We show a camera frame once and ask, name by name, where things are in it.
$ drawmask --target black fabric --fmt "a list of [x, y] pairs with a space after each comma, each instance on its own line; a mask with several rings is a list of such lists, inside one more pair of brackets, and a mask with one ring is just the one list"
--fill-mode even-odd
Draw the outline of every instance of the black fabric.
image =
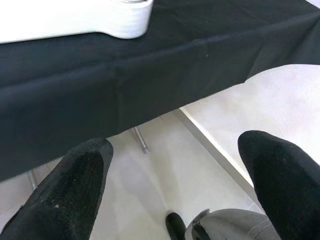
[[238, 146], [281, 239], [320, 240], [320, 166], [298, 146], [266, 132], [245, 132]]
[[0, 44], [0, 181], [270, 68], [320, 64], [304, 0], [155, 0], [147, 33]]
[[7, 223], [0, 240], [88, 240], [112, 157], [104, 138], [72, 149]]

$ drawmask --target white tray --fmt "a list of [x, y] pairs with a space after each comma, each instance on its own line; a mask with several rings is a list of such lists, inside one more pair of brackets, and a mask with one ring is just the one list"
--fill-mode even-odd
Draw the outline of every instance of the white tray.
[[153, 0], [8, 0], [0, 7], [0, 43], [102, 32], [143, 35]]

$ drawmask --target floor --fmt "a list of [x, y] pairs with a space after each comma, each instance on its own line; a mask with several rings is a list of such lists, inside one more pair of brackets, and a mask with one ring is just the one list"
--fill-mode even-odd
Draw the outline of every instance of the floor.
[[286, 65], [261, 72], [182, 108], [235, 168], [249, 174], [238, 137], [260, 130], [297, 144], [320, 164], [320, 66]]
[[[168, 240], [168, 211], [179, 213], [186, 224], [207, 208], [261, 212], [172, 113], [140, 130], [149, 154], [143, 154], [131, 130], [109, 139], [114, 158], [91, 240]], [[38, 181], [58, 162], [37, 168]], [[0, 230], [31, 193], [26, 174], [0, 183]]]

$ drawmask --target black tablecloth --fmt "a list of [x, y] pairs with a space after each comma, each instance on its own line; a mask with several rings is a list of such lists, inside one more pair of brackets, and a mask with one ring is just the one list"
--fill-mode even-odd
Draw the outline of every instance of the black tablecloth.
[[137, 39], [0, 44], [0, 181], [266, 69], [320, 64], [319, 41], [304, 0], [155, 0]]

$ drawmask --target foot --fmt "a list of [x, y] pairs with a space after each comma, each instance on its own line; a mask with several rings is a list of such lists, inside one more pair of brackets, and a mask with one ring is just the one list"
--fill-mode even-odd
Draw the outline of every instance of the foot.
[[170, 213], [165, 219], [165, 224], [171, 240], [185, 239], [185, 232], [187, 228], [184, 221], [177, 213]]

